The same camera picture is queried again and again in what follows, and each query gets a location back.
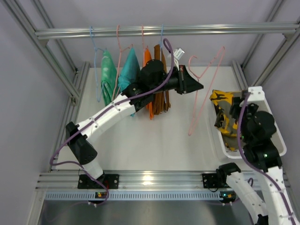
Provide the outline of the blue hanger with brown trousers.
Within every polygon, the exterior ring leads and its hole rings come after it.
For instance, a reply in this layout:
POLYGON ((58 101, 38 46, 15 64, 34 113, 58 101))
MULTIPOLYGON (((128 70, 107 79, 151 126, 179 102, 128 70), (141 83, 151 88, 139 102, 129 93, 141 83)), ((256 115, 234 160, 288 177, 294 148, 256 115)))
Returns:
MULTIPOLYGON (((161 60, 162 62, 163 62, 163 60, 162 60, 163 29, 164 29, 164 25, 162 24, 162 25, 161 25, 160 42, 159 42, 159 47, 160 47, 160 51, 159 51, 159 52, 160 52, 160 60, 161 60)), ((166 92, 163 91, 162 93, 163 93, 163 96, 164 96, 164 110, 165 110, 165 112, 167 112, 168 109, 167 109, 167 97, 166 97, 166 92)))

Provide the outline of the camouflage yellow trousers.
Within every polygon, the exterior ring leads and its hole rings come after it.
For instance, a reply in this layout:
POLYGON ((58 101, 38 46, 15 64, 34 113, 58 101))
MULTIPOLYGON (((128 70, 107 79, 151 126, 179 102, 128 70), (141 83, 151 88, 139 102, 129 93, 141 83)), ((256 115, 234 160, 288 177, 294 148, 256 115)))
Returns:
POLYGON ((210 101, 213 103, 216 111, 216 120, 214 127, 221 132, 225 147, 229 151, 236 151, 237 144, 237 119, 230 115, 230 109, 233 104, 233 97, 241 97, 241 91, 220 91, 213 90, 210 95, 210 101))

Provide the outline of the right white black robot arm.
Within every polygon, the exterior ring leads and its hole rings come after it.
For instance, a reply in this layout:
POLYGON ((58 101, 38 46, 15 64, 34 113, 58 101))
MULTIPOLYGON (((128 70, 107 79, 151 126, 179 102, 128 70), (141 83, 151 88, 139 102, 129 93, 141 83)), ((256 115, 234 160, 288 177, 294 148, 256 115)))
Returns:
POLYGON ((258 105, 248 103, 250 94, 234 97, 230 115, 237 119, 238 149, 243 161, 259 182, 260 197, 235 163, 216 170, 222 184, 229 186, 246 207, 255 225, 298 225, 286 190, 281 157, 271 137, 276 133, 275 119, 258 105))

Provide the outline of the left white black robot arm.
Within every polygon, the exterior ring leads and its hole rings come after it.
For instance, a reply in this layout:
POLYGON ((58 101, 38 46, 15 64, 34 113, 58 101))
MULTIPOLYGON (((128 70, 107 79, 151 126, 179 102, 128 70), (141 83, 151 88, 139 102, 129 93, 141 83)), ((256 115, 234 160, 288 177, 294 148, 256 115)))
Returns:
POLYGON ((172 67, 166 73, 160 60, 150 60, 141 69, 140 76, 104 109, 78 124, 66 125, 67 146, 90 177, 102 182, 105 173, 96 161, 98 153, 92 146, 93 141, 123 118, 143 109, 157 93, 175 90, 182 95, 203 88, 186 66, 172 67))

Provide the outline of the brown trousers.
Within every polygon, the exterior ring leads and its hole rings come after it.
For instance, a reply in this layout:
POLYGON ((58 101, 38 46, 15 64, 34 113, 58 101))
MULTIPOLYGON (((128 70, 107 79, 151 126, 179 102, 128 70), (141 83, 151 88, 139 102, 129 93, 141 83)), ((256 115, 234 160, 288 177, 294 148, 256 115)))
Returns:
MULTIPOLYGON (((160 49, 160 45, 154 46, 154 59, 161 60, 164 65, 164 71, 167 72, 166 60, 163 50, 160 49)), ((153 113, 159 115, 163 112, 167 112, 171 107, 169 91, 156 93, 153 101, 153 113)))

